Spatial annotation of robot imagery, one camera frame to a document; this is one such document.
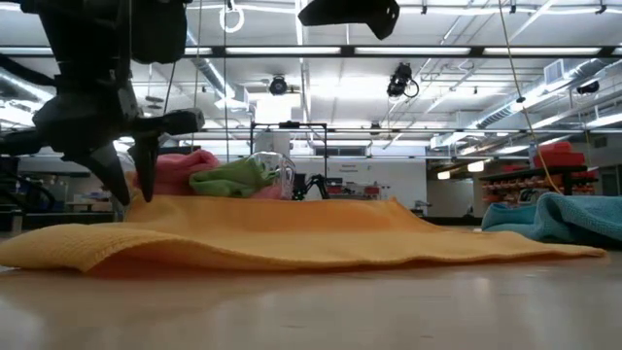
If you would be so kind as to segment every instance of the blue towel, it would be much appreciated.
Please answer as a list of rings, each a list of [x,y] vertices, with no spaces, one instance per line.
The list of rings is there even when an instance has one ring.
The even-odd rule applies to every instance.
[[[492,204],[485,231],[509,230],[544,243],[622,248],[622,197],[545,193],[536,205],[510,209]]]

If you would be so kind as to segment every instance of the white wall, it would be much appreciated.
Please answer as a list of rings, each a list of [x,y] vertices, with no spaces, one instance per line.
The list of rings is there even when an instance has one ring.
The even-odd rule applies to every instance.
[[[294,159],[296,172],[324,174],[323,159]],[[344,182],[389,186],[383,196],[395,197],[403,206],[413,208],[415,200],[426,200],[426,163],[416,159],[329,159],[328,176],[343,178]],[[317,190],[307,195],[308,200],[320,199]]]
[[[462,181],[428,181],[428,216],[444,218],[460,218],[467,213],[469,205],[473,205],[473,182]]]

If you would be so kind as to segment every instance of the pink cloth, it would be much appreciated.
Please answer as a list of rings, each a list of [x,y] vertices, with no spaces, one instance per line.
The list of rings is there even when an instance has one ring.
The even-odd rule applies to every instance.
[[[211,170],[220,163],[210,152],[197,150],[189,155],[162,155],[155,163],[154,194],[192,195],[190,175]]]
[[[254,199],[281,199],[281,185],[264,187],[259,192],[251,195]]]

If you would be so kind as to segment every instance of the yellow cloth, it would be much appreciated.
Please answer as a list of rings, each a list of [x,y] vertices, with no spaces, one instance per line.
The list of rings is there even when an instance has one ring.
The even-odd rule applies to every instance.
[[[2,265],[81,271],[114,260],[283,270],[604,254],[595,248],[538,243],[511,232],[437,227],[394,200],[172,195],[158,195],[149,204],[137,198],[125,223],[46,227],[0,244]]]

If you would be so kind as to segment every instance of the green cloth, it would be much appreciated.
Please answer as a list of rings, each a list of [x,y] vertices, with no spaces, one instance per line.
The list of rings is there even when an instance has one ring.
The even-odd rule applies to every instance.
[[[244,158],[190,175],[190,186],[196,194],[246,198],[272,185],[275,177],[254,159]]]

